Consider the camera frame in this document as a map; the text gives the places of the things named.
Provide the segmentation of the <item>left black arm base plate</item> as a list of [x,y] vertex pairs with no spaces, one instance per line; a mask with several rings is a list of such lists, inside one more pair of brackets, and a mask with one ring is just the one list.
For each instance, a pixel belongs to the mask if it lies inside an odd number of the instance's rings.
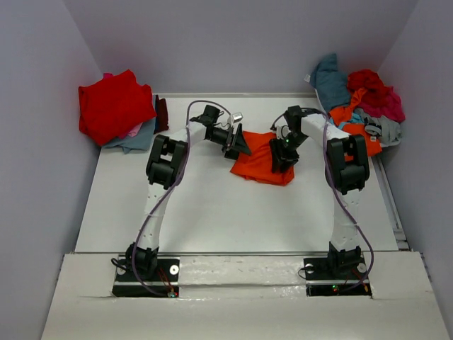
[[126,266],[124,256],[112,258],[110,262],[116,270],[112,294],[117,298],[177,298],[179,296],[179,258],[158,258],[157,267],[151,275],[139,275],[146,287]]

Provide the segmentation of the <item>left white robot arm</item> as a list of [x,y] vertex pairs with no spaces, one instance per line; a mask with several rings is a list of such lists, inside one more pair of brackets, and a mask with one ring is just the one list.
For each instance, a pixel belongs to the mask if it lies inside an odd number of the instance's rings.
[[125,268],[137,281],[156,273],[161,226],[169,198],[183,180],[190,148],[207,140],[220,145],[226,158],[250,155],[242,120],[241,113],[231,113],[213,101],[196,100],[187,108],[183,129],[154,138],[145,170],[148,186],[142,226],[125,253]]

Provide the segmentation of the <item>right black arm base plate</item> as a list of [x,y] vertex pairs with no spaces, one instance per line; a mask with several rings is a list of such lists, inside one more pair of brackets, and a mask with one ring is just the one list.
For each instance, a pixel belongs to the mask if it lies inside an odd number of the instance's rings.
[[327,259],[309,257],[304,259],[304,265],[298,270],[298,275],[305,281],[308,297],[334,296],[372,296],[369,279],[362,277],[367,271],[363,258],[339,273],[333,273],[327,267]]

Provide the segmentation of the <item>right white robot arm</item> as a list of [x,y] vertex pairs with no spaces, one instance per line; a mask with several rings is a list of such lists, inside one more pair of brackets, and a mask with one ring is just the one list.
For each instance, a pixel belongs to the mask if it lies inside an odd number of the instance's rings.
[[347,280],[365,263],[354,217],[360,193],[369,179],[365,138],[340,130],[315,108],[290,106],[282,117],[286,121],[284,127],[271,127],[277,133],[270,141],[272,172],[282,174],[294,166],[299,161],[299,146],[311,138],[323,150],[326,181],[334,197],[328,253],[306,259],[304,277],[310,281]]

